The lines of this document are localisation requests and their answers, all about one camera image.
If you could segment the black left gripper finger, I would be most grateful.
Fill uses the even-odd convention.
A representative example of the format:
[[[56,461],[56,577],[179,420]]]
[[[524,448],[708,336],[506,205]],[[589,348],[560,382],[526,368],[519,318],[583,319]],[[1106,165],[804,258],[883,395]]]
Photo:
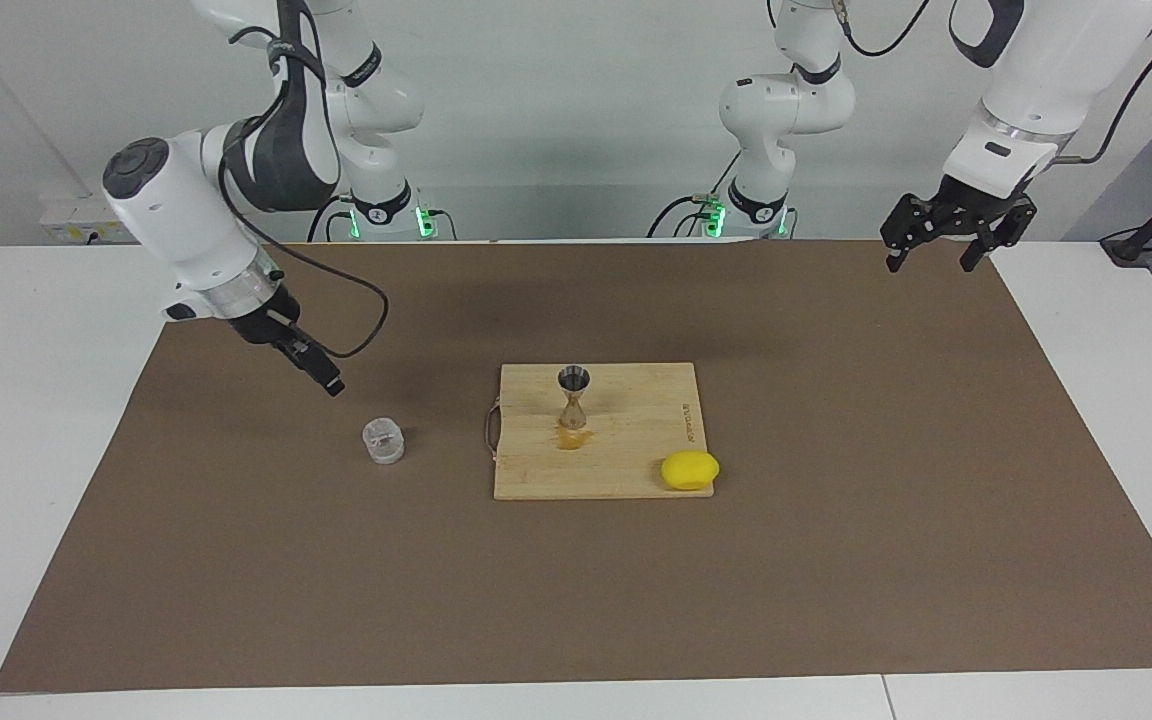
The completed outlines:
[[[977,218],[972,222],[972,240],[960,256],[960,268],[973,272],[982,260],[996,249],[1015,247],[1026,232],[1028,225],[1037,214],[1036,205],[1015,205],[1006,211],[995,222]]]
[[[915,195],[904,195],[882,220],[882,245],[887,247],[886,263],[890,273],[897,273],[916,247],[941,237],[954,228],[957,209],[946,202],[922,200]]]

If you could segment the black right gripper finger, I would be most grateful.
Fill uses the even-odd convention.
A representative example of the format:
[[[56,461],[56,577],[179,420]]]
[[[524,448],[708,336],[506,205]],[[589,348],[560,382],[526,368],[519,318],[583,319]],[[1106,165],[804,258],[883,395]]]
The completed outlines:
[[[280,328],[276,348],[329,396],[335,397],[344,391],[346,384],[340,378],[340,370],[329,354],[294,325]]]

